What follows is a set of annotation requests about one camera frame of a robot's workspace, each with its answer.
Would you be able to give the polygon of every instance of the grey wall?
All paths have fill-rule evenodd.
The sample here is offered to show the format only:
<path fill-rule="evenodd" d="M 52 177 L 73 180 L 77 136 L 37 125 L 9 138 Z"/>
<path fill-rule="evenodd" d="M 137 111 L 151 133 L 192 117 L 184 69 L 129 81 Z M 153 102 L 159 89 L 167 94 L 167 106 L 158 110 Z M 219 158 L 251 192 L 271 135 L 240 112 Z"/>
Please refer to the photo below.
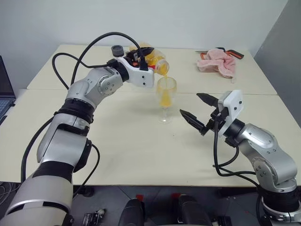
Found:
<path fill-rule="evenodd" d="M 255 60 L 301 127 L 300 0 L 288 1 Z"/>

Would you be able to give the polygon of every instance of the cable connector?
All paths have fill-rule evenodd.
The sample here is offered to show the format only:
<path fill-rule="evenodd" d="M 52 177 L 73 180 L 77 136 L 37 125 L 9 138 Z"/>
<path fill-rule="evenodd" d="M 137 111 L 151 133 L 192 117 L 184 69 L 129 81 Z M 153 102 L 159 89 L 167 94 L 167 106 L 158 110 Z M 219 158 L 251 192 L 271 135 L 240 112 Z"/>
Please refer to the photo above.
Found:
<path fill-rule="evenodd" d="M 233 139 L 232 137 L 226 138 L 225 143 L 230 145 L 231 147 L 237 147 L 238 146 L 238 142 L 235 139 Z"/>
<path fill-rule="evenodd" d="M 109 67 L 114 67 L 114 68 L 118 67 L 118 61 L 116 59 L 111 59 L 107 62 L 107 65 Z"/>
<path fill-rule="evenodd" d="M 215 117 L 215 121 L 218 121 L 219 123 L 223 122 L 226 117 L 229 115 L 229 111 L 228 111 L 228 108 L 225 107 L 224 109 L 222 109 L 222 111 L 220 113 L 218 113 Z"/>
<path fill-rule="evenodd" d="M 148 71 L 149 70 L 149 67 L 147 65 L 147 62 L 145 61 L 145 57 L 144 56 L 140 57 L 139 69 L 141 71 Z"/>

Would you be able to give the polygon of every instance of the robotic arm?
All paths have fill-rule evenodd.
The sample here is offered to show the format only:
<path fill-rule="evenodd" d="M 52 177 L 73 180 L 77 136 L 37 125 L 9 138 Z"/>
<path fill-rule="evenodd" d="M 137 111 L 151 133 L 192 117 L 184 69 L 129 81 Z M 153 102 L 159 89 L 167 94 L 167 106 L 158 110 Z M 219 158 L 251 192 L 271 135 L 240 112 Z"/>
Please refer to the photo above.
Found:
<path fill-rule="evenodd" d="M 269 217 L 267 225 L 301 223 L 301 205 L 295 178 L 296 164 L 278 146 L 273 134 L 236 119 L 244 107 L 241 91 L 228 91 L 220 99 L 205 93 L 197 95 L 206 104 L 216 108 L 208 124 L 204 125 L 191 113 L 180 110 L 182 116 L 203 136 L 209 130 L 217 129 L 219 137 L 224 135 L 227 144 L 238 146 L 248 158 L 260 184 L 258 192 L 262 195 L 261 202 Z"/>
<path fill-rule="evenodd" d="M 107 64 L 92 69 L 69 88 L 38 147 L 40 165 L 19 188 L 0 226 L 72 225 L 72 173 L 87 162 L 92 146 L 87 134 L 94 110 L 126 81 L 140 87 L 154 85 L 153 69 L 140 70 L 128 57 Z"/>

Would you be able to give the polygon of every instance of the pink towel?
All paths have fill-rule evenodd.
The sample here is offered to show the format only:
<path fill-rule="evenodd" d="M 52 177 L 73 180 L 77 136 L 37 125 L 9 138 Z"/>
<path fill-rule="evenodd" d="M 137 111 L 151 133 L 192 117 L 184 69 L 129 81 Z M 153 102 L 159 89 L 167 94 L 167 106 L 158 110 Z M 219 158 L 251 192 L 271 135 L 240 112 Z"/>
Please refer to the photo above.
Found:
<path fill-rule="evenodd" d="M 207 60 L 198 60 L 197 66 L 201 72 L 218 71 L 225 78 L 235 75 L 235 59 L 228 56 L 222 49 L 214 48 L 207 52 Z"/>

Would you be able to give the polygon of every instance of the orange juice bottle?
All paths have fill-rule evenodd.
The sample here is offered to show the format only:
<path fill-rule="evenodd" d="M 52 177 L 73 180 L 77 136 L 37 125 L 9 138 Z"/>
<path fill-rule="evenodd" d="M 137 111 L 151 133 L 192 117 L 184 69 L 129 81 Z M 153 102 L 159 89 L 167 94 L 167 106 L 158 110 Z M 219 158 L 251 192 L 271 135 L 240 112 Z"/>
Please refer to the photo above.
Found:
<path fill-rule="evenodd" d="M 146 42 L 139 43 L 140 47 L 151 47 Z M 137 49 L 136 46 L 130 46 L 130 51 Z M 163 76 L 167 76 L 167 72 L 169 70 L 169 64 L 166 61 L 165 55 L 157 49 L 154 49 L 150 54 L 145 56 L 145 60 L 149 67 L 152 67 L 155 73 L 158 73 Z"/>

